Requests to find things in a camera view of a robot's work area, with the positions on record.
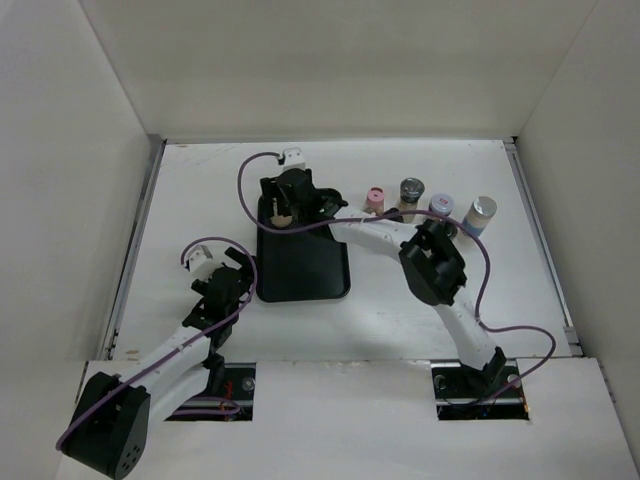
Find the yellow cap spice bottle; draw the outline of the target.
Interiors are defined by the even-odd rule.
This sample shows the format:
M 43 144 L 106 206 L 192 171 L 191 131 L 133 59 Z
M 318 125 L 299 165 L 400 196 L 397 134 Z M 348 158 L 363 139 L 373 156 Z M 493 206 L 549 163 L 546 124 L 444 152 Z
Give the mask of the yellow cap spice bottle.
M 274 199 L 272 201 L 272 210 L 273 215 L 270 217 L 270 222 L 275 229 L 283 230 L 292 225 L 295 215 L 286 201 Z

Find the pink cap spice bottle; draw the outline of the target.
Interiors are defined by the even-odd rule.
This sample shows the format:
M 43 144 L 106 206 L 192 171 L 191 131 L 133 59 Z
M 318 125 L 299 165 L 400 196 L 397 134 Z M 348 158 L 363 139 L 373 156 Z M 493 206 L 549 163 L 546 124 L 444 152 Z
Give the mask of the pink cap spice bottle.
M 380 187 L 371 187 L 366 194 L 362 211 L 380 217 L 384 214 L 385 193 Z

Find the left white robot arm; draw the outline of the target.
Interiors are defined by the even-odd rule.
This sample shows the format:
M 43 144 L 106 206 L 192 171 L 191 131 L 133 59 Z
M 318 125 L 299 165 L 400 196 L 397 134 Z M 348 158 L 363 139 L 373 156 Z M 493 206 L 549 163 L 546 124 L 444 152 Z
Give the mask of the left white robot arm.
M 141 459 L 150 430 L 181 414 L 192 397 L 214 398 L 224 387 L 219 349 L 252 300 L 257 267 L 249 251 L 229 241 L 219 264 L 191 285 L 200 300 L 168 340 L 117 374 L 98 372 L 81 392 L 55 448 L 110 478 L 124 479 Z

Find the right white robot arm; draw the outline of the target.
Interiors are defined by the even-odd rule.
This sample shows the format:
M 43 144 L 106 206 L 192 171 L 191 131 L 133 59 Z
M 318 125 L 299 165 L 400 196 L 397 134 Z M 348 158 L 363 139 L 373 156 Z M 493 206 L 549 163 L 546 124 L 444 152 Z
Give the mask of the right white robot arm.
M 445 233 L 443 216 L 404 224 L 367 215 L 332 188 L 317 188 L 309 169 L 260 180 L 258 222 L 275 235 L 313 235 L 355 245 L 399 262 L 409 291 L 434 308 L 456 346 L 466 388 L 492 394 L 506 365 L 501 347 L 478 319 L 466 291 L 465 261 Z

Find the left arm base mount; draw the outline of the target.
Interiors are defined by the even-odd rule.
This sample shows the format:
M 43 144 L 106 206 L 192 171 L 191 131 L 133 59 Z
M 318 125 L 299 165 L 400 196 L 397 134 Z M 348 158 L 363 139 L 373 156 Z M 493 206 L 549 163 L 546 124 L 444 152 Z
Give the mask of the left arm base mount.
M 216 353 L 203 366 L 209 373 L 205 389 L 187 400 L 167 421 L 251 421 L 257 365 L 251 362 L 229 363 Z

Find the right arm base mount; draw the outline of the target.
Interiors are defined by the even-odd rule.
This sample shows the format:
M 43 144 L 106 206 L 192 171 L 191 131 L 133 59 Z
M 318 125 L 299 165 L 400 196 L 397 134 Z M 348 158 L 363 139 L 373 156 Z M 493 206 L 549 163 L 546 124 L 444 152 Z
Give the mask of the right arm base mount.
M 433 363 L 431 374 L 438 419 L 528 421 L 528 405 L 520 383 L 493 397 L 519 373 L 517 363 L 508 361 L 495 382 L 487 387 L 482 381 L 472 380 L 457 362 Z

